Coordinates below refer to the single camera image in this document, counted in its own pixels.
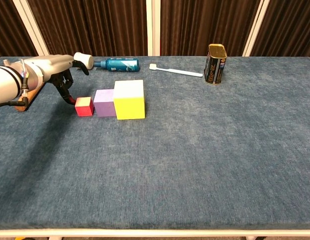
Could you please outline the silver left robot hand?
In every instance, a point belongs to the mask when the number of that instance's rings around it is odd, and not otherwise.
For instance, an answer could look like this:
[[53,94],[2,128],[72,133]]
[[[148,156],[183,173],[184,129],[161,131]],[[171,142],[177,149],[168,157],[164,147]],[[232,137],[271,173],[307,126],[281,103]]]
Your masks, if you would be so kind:
[[75,60],[73,56],[67,54],[37,56],[28,60],[39,67],[45,83],[53,84],[66,103],[75,105],[76,100],[68,91],[73,84],[69,69],[79,68],[88,76],[88,69],[83,62]]

